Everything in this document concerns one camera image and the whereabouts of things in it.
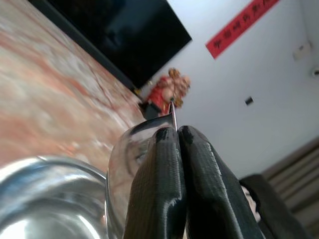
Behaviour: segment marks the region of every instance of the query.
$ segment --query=black television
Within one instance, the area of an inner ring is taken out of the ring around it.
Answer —
[[[131,90],[191,37],[166,0],[29,0]]]

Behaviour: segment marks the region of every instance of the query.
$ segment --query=wall socket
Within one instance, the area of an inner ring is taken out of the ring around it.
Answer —
[[[319,78],[319,65],[312,68],[311,75],[312,77]]]
[[[312,50],[312,45],[310,42],[306,42],[305,44],[301,45],[297,50],[293,52],[294,60],[298,61],[305,56],[309,55]]]
[[[254,102],[254,100],[253,100],[253,98],[250,96],[250,97],[248,97],[246,100],[245,100],[245,103],[246,103],[246,105],[248,106],[248,105],[250,105],[250,104],[252,104]]]

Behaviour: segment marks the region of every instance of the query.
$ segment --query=stainless steel bowl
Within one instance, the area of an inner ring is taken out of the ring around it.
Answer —
[[[149,140],[162,127],[177,130],[173,103],[168,115],[126,131],[112,150],[106,184],[108,232],[112,239],[122,238],[132,181],[147,153]]]
[[[104,173],[47,156],[0,170],[0,239],[106,239]]]

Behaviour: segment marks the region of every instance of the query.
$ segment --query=figurine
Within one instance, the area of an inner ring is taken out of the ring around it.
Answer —
[[[160,116],[167,115],[171,101],[177,108],[181,108],[182,98],[186,96],[189,88],[190,79],[187,76],[181,76],[176,68],[170,68],[168,76],[162,76],[159,79],[146,101],[158,107]]]

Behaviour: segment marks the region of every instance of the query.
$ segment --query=white wall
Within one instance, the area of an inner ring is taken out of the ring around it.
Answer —
[[[313,46],[313,57],[316,65],[319,65],[319,1],[300,0],[304,10],[307,34]]]
[[[319,82],[311,57],[292,52],[307,36],[299,0],[280,0],[214,60],[205,47],[249,0],[168,0],[193,41],[154,77],[177,67],[192,80],[181,125],[211,141],[233,172],[261,172],[319,134]],[[254,104],[244,103],[252,96]]]

